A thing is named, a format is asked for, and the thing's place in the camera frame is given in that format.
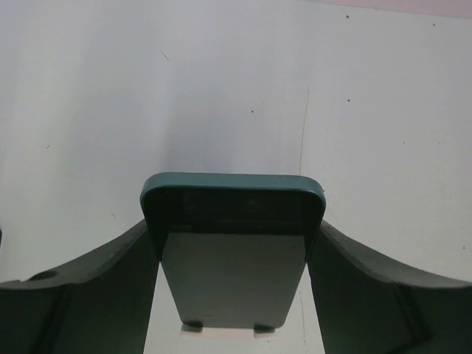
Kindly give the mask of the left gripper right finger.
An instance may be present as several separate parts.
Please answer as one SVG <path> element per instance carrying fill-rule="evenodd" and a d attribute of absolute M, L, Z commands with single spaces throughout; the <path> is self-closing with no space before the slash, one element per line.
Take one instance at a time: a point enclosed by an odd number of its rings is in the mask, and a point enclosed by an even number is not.
<path fill-rule="evenodd" d="M 326 353 L 470 353 L 471 283 L 414 268 L 322 222 L 308 261 Z"/>

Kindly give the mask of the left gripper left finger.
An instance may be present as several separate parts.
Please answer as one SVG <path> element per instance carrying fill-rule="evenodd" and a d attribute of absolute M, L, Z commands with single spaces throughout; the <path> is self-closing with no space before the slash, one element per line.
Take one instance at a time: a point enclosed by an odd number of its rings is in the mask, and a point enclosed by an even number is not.
<path fill-rule="evenodd" d="M 1 284 L 2 353 L 143 353 L 159 260 L 140 221 L 56 268 Z"/>

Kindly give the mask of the black phone stand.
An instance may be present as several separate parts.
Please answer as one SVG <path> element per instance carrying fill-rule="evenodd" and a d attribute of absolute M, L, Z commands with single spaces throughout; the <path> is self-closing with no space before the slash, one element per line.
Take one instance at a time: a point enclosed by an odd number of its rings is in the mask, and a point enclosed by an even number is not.
<path fill-rule="evenodd" d="M 185 327 L 285 324 L 326 209 L 316 180 L 157 173 L 139 202 Z"/>

